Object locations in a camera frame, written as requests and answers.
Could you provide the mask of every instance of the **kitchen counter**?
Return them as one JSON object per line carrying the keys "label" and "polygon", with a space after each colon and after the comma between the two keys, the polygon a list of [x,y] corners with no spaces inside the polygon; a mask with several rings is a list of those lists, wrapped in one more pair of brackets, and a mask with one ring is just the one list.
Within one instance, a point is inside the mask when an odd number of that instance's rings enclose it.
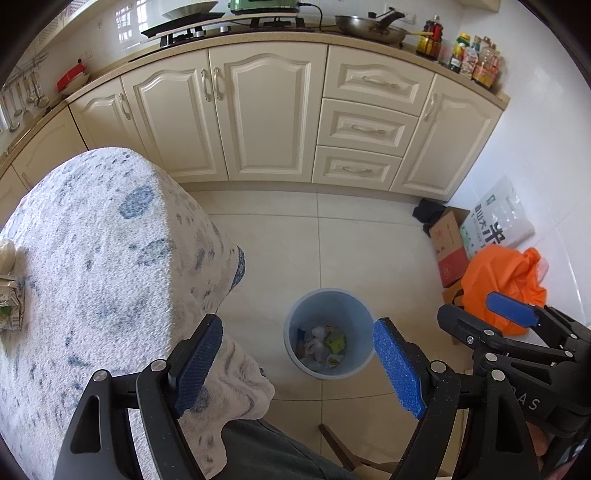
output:
{"label": "kitchen counter", "polygon": [[219,47],[224,45],[232,45],[239,43],[248,42],[269,42],[269,41],[301,41],[310,43],[323,43],[328,45],[336,45],[349,48],[358,48],[360,50],[370,51],[386,55],[395,59],[400,59],[413,63],[434,73],[437,73],[443,77],[449,78],[454,82],[472,90],[481,97],[490,101],[497,107],[505,110],[509,103],[509,97],[504,93],[500,92],[499,95],[485,90],[478,86],[476,83],[468,80],[467,78],[452,72],[451,70],[439,65],[436,61],[430,61],[419,57],[414,54],[414,46],[404,44],[403,48],[395,48],[381,43],[376,43],[368,40],[362,40],[360,38],[350,37],[340,33],[317,33],[317,32],[300,32],[300,31],[271,31],[271,32],[249,32],[249,33],[237,33],[231,35],[221,35],[218,37],[204,38],[202,40],[181,44],[174,47],[165,48],[163,50],[156,50],[152,53],[145,54],[146,51],[150,51],[147,48],[145,51],[137,53],[136,60],[131,60],[127,63],[120,64],[110,71],[102,74],[97,79],[88,83],[76,93],[70,95],[68,98],[60,102],[51,112],[46,115],[39,115],[31,123],[31,128],[28,131],[24,131],[22,135],[14,139],[10,144],[7,151],[8,155],[0,157],[0,177],[4,174],[8,166],[12,163],[13,159],[20,153],[25,147],[27,142],[54,116],[68,106],[68,104],[74,102],[85,93],[90,92],[92,89],[106,83],[114,78],[117,78],[131,70],[137,69],[144,65],[148,65],[155,61],[166,59],[175,55],[187,53],[195,50],[202,50],[204,48]]}

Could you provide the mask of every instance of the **orange bag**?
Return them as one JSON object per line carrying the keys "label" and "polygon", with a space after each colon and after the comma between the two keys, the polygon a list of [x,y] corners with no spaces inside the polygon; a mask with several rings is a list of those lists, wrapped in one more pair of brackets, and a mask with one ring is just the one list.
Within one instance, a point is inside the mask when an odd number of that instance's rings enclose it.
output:
{"label": "orange bag", "polygon": [[547,292],[538,284],[537,264],[541,260],[535,248],[523,254],[512,248],[488,245],[479,251],[462,277],[464,308],[494,325],[504,335],[523,335],[527,330],[486,308],[486,297],[498,291],[524,303],[543,307]]}

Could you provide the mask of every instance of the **cabinet door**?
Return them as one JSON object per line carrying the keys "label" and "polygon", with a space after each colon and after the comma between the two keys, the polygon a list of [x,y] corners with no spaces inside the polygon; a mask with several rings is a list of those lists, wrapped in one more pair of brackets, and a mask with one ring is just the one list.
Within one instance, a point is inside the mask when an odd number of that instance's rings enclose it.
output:
{"label": "cabinet door", "polygon": [[119,78],[81,96],[70,110],[88,148],[124,147],[146,157]]}
{"label": "cabinet door", "polygon": [[417,117],[362,103],[322,100],[318,145],[402,157]]}
{"label": "cabinet door", "polygon": [[87,151],[70,111],[65,108],[47,122],[12,162],[27,188],[72,157]]}
{"label": "cabinet door", "polygon": [[27,194],[27,189],[18,178],[12,166],[0,179],[0,230],[18,206],[18,202]]}
{"label": "cabinet door", "polygon": [[390,191],[449,200],[500,116],[488,100],[437,75]]}
{"label": "cabinet door", "polygon": [[210,49],[230,180],[311,181],[326,49],[289,42]]}
{"label": "cabinet door", "polygon": [[157,61],[122,80],[150,160],[179,183],[228,179],[206,50]]}
{"label": "cabinet door", "polygon": [[401,161],[381,153],[317,147],[312,183],[388,190]]}
{"label": "cabinet door", "polygon": [[418,116],[433,72],[378,53],[329,48],[324,96],[390,108]]}

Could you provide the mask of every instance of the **tile floor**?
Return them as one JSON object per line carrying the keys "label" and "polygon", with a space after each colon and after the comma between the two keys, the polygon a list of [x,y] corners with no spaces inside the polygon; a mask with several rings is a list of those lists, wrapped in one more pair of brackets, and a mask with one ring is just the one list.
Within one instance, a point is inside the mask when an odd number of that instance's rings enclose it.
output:
{"label": "tile floor", "polygon": [[[412,217],[414,204],[294,192],[191,195],[244,250],[246,275],[218,315],[275,385],[266,418],[337,463],[320,423],[358,455],[399,460],[415,420],[400,406],[378,358],[352,378],[316,380],[287,356],[283,323],[309,291],[344,288],[376,318],[390,317],[430,359],[456,371],[468,368],[470,351],[452,345],[437,326],[441,284],[430,240]],[[456,425],[443,465],[447,471],[459,451],[462,422]]]}

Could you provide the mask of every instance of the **trash can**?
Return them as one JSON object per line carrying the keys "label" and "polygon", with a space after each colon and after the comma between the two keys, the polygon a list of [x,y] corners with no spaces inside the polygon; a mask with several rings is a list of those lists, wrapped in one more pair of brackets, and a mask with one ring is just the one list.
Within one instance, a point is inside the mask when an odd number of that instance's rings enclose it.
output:
{"label": "trash can", "polygon": [[[314,372],[296,357],[297,331],[321,325],[337,326],[345,334],[346,349],[339,365]],[[373,357],[373,329],[374,318],[363,302],[348,291],[322,288],[304,295],[293,306],[285,320],[283,339],[299,369],[321,380],[341,380],[361,371]]]}

